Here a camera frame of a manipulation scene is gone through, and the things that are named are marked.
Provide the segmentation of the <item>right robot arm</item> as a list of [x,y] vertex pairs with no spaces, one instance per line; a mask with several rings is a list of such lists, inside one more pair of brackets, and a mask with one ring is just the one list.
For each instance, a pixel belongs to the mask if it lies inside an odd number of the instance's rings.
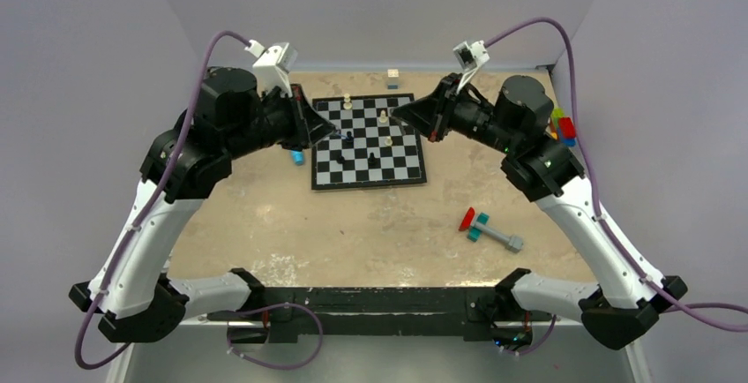
[[556,223],[595,276],[592,283],[569,282],[519,268],[496,286],[497,311],[508,319],[526,311],[571,319],[619,350],[645,334],[687,288],[680,277],[653,267],[603,217],[590,174],[547,132],[553,108],[543,84],[529,76],[511,76],[490,102],[452,73],[431,94],[392,109],[390,118],[431,142],[457,132],[502,153],[507,180]]

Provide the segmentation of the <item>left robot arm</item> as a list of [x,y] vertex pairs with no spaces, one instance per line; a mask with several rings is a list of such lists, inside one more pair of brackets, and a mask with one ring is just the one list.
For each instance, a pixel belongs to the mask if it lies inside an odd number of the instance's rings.
[[261,92],[249,71],[209,68],[193,116],[181,115],[150,146],[131,214],[105,266],[71,288],[71,301],[99,314],[99,331],[114,343],[157,342],[205,314],[255,319],[266,305],[265,288],[250,272],[179,280],[168,276],[168,257],[234,160],[271,146],[308,149],[335,131],[300,85],[289,94]]

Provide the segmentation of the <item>blue toy microphone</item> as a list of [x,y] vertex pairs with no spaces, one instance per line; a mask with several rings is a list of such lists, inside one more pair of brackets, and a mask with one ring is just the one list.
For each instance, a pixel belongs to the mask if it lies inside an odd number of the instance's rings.
[[293,160],[293,163],[296,166],[303,166],[305,163],[305,155],[303,151],[292,151],[291,157]]

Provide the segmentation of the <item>small wooden cube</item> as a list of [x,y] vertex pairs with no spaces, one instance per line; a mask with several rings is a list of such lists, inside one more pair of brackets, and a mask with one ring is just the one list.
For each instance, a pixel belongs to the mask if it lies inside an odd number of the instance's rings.
[[398,69],[388,69],[387,70],[387,84],[388,83],[397,83],[399,84],[400,74]]

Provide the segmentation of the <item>black white chessboard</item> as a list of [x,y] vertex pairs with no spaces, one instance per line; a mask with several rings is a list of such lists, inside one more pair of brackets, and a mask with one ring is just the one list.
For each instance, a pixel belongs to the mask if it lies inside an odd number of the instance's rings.
[[[310,151],[310,186],[314,191],[370,189],[427,182],[426,166],[420,134],[411,127],[406,134],[391,118],[386,124],[378,121],[382,109],[406,105],[415,100],[412,94],[374,94],[351,96],[353,107],[343,108],[343,96],[316,98],[311,106],[334,124],[338,131],[351,131],[352,147],[333,134],[318,142]],[[391,136],[392,146],[385,146]],[[378,157],[370,167],[369,153]],[[346,158],[336,162],[337,154]]]

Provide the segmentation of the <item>red teal toy hammer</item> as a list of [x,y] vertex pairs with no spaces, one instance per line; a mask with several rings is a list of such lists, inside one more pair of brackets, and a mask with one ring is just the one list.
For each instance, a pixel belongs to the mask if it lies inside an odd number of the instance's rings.
[[503,232],[493,229],[489,225],[489,216],[486,213],[477,213],[473,207],[470,207],[460,222],[458,230],[466,233],[466,238],[471,242],[477,242],[482,236],[487,236],[501,243],[506,250],[512,253],[520,252],[524,247],[524,242],[517,235],[507,236]]

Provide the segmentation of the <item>colourful brick toy truck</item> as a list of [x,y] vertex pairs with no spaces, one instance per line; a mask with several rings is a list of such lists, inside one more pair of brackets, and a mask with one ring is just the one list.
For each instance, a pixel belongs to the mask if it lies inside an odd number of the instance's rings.
[[563,109],[553,109],[550,114],[549,128],[551,135],[564,145],[569,147],[577,145],[577,132],[575,125]]

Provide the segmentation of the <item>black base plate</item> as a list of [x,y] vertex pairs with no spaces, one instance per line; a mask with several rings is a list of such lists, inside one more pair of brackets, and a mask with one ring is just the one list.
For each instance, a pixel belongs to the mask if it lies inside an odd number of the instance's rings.
[[550,321],[547,312],[505,304],[493,287],[267,288],[247,312],[213,312],[264,332],[271,343],[301,336],[456,336],[465,342],[504,337],[511,327]]

